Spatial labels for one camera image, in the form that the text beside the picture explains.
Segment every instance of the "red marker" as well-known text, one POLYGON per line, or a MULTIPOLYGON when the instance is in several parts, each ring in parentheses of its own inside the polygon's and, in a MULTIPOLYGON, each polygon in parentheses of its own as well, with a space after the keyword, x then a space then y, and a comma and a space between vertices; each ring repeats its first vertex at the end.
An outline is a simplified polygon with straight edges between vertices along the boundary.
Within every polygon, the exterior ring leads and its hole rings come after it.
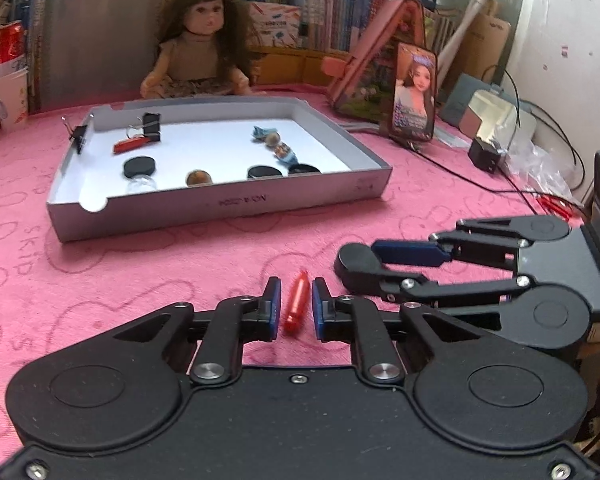
POLYGON ((301 270, 294 281, 289 294, 289 300, 286 307, 286 318, 284 323, 285 332, 295 334, 300 330, 302 318, 306 312, 306 306, 309 301, 309 274, 306 270, 301 270))

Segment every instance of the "power adapter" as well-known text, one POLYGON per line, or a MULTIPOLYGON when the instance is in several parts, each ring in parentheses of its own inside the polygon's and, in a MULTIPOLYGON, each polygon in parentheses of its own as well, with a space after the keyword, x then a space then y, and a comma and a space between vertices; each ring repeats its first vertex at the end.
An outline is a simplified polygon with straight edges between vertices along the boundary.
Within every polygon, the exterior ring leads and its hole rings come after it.
POLYGON ((474 137, 469 146, 469 159, 479 170, 495 173, 500 163, 500 152, 488 142, 474 137))

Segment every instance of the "plastic bag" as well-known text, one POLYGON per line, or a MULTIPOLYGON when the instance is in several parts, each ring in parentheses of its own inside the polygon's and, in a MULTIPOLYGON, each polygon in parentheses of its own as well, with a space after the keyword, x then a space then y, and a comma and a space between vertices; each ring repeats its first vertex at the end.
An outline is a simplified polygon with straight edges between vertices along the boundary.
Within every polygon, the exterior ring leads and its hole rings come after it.
POLYGON ((580 204, 571 194, 555 159, 531 140, 514 136, 504 161, 509 173, 517 176, 530 188, 580 204))

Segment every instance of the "white wall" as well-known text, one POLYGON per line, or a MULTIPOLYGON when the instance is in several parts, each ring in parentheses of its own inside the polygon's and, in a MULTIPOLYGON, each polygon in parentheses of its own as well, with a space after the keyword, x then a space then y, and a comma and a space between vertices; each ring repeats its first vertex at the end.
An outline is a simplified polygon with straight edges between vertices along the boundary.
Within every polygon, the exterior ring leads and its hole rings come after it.
MULTIPOLYGON (((582 199, 600 150, 600 0, 532 0, 522 33, 508 69, 521 97, 553 115, 584 159, 587 179, 574 193, 582 199)), ((542 124, 534 142, 571 164, 568 148, 542 124)))

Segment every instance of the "blue wrapped candy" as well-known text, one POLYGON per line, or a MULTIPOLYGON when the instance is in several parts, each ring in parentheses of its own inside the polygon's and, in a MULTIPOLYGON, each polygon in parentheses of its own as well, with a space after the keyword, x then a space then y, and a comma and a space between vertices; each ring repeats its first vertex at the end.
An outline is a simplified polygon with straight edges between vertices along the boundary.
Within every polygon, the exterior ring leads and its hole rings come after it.
POLYGON ((254 126, 253 138, 264 142, 264 139, 266 139, 269 134, 276 134, 277 132, 277 128, 261 128, 259 126, 254 126))
POLYGON ((292 166, 298 163, 296 154, 284 142, 280 142, 280 144, 273 149, 273 153, 282 164, 292 166))

